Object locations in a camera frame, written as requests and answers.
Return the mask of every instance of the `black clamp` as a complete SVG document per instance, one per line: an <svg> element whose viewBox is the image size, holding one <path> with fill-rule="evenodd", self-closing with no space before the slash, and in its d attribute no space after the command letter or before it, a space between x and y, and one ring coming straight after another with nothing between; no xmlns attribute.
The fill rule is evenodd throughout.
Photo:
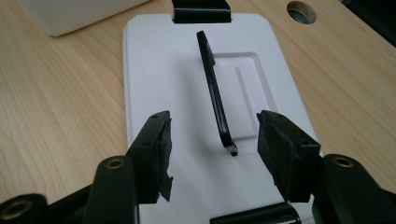
<svg viewBox="0 0 396 224"><path fill-rule="evenodd" d="M231 9L224 0L172 0L174 23L231 22Z"/></svg>

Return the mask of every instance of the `white box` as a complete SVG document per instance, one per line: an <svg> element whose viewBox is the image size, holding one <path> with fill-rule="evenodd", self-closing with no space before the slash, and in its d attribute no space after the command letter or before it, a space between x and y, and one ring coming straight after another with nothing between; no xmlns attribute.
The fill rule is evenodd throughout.
<svg viewBox="0 0 396 224"><path fill-rule="evenodd" d="M19 0L48 35L63 35L148 0Z"/></svg>

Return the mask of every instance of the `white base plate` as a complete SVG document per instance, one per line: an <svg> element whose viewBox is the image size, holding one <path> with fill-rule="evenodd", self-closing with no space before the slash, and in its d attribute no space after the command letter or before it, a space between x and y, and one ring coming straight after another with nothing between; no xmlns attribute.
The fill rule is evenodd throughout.
<svg viewBox="0 0 396 224"><path fill-rule="evenodd" d="M202 30L237 157L219 138L196 37ZM150 115L169 110L172 117L171 200L140 205L141 223L209 223L283 202L257 152L256 113L283 114L316 137L266 19L233 14L231 23L174 24L171 15L139 15L125 27L123 47L128 146ZM313 222L312 202L293 206Z"/></svg>

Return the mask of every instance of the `wooden surface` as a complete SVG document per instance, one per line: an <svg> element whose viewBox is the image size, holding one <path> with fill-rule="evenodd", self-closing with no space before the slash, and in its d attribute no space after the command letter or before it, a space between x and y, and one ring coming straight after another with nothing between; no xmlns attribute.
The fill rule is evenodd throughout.
<svg viewBox="0 0 396 224"><path fill-rule="evenodd" d="M360 161L396 192L396 49L336 0L304 0L310 25L290 18L289 1L228 0L271 22L323 151ZM31 192L52 203L126 152L122 30L173 7L152 0L50 37L16 1L0 5L0 203Z"/></svg>

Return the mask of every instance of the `black clip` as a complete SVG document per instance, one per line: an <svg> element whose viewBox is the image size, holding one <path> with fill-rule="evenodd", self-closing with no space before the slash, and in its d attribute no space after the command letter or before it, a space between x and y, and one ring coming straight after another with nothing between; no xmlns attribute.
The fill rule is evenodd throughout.
<svg viewBox="0 0 396 224"><path fill-rule="evenodd" d="M172 0L174 23L231 22L231 9L224 0Z"/></svg>
<svg viewBox="0 0 396 224"><path fill-rule="evenodd" d="M204 31L198 32L197 38L202 61L204 63L207 85L209 87L210 98L212 99L212 105L216 115L216 122L218 124L221 142L232 156L237 156L238 149L236 148L236 145L230 135L230 129L228 128L227 119L225 117L224 108L221 102L218 82L216 81L215 70L213 69L213 65L215 65L213 52L210 49Z"/></svg>

